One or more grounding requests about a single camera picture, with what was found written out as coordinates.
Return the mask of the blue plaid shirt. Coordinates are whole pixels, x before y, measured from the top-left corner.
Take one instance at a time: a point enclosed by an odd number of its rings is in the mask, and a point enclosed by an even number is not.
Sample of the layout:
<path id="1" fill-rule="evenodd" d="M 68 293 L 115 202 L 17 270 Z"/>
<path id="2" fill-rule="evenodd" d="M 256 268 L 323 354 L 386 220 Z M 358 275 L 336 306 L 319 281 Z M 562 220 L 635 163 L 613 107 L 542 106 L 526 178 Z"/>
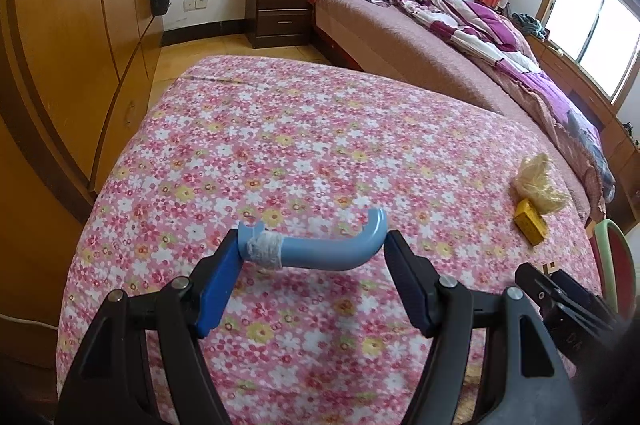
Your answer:
<path id="1" fill-rule="evenodd" d="M 598 175 L 602 181 L 603 198 L 605 203 L 608 204 L 614 200 L 616 181 L 610 167 L 608 167 L 608 161 L 604 156 L 600 140 L 592 130 L 592 125 L 582 115 L 581 111 L 571 108 L 567 112 L 567 131 L 582 144 L 594 159 Z"/>

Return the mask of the wall socket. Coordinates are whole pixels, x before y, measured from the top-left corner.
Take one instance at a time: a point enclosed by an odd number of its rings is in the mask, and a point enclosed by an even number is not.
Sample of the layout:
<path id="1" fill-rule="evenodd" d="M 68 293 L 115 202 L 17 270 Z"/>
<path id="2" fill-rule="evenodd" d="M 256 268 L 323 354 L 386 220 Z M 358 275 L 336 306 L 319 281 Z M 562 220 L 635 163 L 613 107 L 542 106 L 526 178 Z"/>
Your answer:
<path id="1" fill-rule="evenodd" d="M 183 0 L 183 11 L 190 12 L 204 10 L 208 6 L 208 0 Z"/>

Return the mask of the red bin with green rim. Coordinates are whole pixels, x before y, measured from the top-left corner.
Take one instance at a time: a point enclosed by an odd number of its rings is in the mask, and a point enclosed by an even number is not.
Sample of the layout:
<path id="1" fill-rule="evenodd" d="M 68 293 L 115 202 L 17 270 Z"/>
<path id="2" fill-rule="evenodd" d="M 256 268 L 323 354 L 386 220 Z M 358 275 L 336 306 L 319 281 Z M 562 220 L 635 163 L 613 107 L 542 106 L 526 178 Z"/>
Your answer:
<path id="1" fill-rule="evenodd" d="M 604 219 L 594 226 L 590 244 L 603 299 L 622 318 L 632 318 L 636 311 L 637 278 L 625 234 L 613 220 Z"/>

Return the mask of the window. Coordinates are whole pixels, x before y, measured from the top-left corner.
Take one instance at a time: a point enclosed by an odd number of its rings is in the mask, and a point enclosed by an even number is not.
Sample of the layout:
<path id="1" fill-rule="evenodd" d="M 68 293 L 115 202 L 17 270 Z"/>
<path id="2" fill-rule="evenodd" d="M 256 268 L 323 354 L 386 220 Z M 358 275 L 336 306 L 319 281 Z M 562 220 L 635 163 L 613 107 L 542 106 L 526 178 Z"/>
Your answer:
<path id="1" fill-rule="evenodd" d="M 632 0 L 541 0 L 552 47 L 618 111 L 639 74 L 639 7 Z"/>

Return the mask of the wooden wardrobe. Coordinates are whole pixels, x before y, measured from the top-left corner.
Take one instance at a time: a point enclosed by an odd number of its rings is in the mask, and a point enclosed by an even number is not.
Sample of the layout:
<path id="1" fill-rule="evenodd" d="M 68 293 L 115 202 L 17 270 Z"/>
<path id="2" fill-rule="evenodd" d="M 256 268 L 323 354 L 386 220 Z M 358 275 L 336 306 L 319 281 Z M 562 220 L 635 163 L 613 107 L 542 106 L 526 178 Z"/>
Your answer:
<path id="1" fill-rule="evenodd" d="M 1 0 L 1 364 L 52 383 L 66 272 L 148 107 L 152 0 Z"/>

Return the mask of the pink floral tablecloth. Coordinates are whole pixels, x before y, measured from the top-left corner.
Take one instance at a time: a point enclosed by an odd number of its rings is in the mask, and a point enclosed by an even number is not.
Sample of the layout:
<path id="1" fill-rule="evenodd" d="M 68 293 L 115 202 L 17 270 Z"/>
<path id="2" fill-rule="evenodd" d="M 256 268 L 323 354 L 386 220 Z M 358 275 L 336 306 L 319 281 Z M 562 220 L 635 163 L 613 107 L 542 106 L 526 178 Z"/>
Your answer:
<path id="1" fill-rule="evenodd" d="M 178 78 L 128 142 L 68 270 L 56 373 L 65 376 L 113 289 L 153 292 L 213 254 L 238 223 L 344 239 L 371 208 L 413 252 L 499 293 L 521 263 L 556 263 L 597 291 L 582 208 L 530 245 L 512 181 L 544 151 L 533 130 L 403 82 L 298 61 L 211 56 Z M 203 341 L 237 424 L 396 424 L 428 341 L 382 256 L 346 272 L 246 265 Z"/>

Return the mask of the crumpled cream tissue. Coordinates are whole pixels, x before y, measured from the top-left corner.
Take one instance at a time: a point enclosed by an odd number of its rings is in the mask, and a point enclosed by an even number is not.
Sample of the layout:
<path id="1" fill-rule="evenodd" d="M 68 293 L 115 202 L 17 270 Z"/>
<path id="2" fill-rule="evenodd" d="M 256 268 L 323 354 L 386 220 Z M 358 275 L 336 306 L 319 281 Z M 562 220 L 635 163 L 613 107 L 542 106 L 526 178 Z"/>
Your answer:
<path id="1" fill-rule="evenodd" d="M 513 186 L 523 200 L 529 200 L 540 215 L 562 210 L 570 200 L 550 178 L 551 159 L 546 153 L 525 157 L 518 167 Z"/>

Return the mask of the dark wooden nightstand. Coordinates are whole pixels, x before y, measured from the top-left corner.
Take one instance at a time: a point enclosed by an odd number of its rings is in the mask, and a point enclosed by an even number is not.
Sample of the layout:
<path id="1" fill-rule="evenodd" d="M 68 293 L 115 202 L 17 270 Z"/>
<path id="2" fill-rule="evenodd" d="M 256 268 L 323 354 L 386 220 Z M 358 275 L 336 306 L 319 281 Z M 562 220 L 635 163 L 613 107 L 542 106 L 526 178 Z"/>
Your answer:
<path id="1" fill-rule="evenodd" d="M 245 0 L 246 36 L 255 49 L 309 44 L 312 0 Z"/>

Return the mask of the small yellow box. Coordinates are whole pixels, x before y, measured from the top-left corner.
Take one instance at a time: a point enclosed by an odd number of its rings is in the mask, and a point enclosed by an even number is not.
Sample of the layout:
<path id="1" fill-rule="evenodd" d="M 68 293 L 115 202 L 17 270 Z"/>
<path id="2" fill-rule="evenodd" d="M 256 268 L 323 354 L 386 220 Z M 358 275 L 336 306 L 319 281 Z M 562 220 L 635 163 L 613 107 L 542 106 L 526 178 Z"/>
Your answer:
<path id="1" fill-rule="evenodd" d="M 542 243 L 548 235 L 546 220 L 542 218 L 535 205 L 527 198 L 523 198 L 516 205 L 513 221 L 523 237 L 532 246 Z"/>

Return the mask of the large bed pink sheet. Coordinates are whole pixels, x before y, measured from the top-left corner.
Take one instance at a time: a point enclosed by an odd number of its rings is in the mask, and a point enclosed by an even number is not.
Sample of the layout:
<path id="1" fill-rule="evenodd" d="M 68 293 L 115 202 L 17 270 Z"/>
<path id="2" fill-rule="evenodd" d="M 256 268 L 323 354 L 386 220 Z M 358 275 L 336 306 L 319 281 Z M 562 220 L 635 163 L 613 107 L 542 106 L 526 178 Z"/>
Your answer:
<path id="1" fill-rule="evenodd" d="M 484 70 L 397 8 L 366 0 L 317 0 L 316 25 L 367 73 L 435 91 L 514 120 L 542 140 L 569 186 L 585 180 L 544 130 Z"/>

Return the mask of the light wooden window cabinet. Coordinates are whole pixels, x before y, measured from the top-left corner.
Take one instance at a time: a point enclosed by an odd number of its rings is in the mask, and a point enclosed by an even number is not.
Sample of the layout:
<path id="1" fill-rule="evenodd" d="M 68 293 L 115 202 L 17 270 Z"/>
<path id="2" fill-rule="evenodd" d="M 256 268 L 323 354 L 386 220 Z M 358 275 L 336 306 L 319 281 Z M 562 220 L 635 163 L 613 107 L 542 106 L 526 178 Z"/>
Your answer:
<path id="1" fill-rule="evenodd" d="M 599 130 L 604 155 L 616 179 L 616 193 L 613 202 L 608 204 L 608 218 L 625 232 L 630 231 L 639 222 L 638 146 L 614 115 L 613 104 L 577 64 L 568 56 L 560 55 L 560 50 L 550 42 L 534 36 L 525 39 L 540 67 Z"/>

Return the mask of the purple white quilt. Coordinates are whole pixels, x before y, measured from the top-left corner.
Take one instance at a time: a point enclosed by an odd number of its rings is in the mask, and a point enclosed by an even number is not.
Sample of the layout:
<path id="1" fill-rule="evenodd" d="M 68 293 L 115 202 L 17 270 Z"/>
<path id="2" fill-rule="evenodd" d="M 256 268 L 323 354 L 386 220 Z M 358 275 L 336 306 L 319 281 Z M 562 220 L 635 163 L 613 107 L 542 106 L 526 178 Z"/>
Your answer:
<path id="1" fill-rule="evenodd" d="M 594 159 L 567 131 L 567 112 L 579 108 L 542 70 L 528 42 L 511 22 L 488 7 L 466 0 L 393 0 L 393 4 L 484 70 L 536 120 L 566 163 L 585 180 L 589 217 L 603 220 L 606 203 Z"/>

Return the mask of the blue plastic hook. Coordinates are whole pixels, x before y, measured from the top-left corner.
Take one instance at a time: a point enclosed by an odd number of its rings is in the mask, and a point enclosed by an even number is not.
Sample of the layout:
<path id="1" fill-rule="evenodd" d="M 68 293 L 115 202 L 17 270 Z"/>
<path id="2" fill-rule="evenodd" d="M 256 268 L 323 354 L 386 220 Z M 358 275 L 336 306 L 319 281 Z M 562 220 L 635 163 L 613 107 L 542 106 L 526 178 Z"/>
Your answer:
<path id="1" fill-rule="evenodd" d="M 238 247 L 241 257 L 259 267 L 278 270 L 299 268 L 347 271 L 367 263 L 383 247 L 388 219 L 382 208 L 371 208 L 361 231 L 344 240 L 291 237 L 269 231 L 263 223 L 254 227 L 239 223 Z"/>

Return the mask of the blue clothes on cabinet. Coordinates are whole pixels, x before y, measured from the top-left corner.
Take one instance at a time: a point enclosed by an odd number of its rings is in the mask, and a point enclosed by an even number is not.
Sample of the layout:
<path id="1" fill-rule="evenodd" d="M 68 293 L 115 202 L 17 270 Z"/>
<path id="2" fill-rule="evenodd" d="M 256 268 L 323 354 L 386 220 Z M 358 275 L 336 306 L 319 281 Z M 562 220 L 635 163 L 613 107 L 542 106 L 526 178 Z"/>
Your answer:
<path id="1" fill-rule="evenodd" d="M 538 18 L 533 18 L 526 13 L 512 13 L 511 20 L 514 26 L 525 36 L 533 36 L 540 41 L 547 41 L 549 29 L 545 28 Z"/>

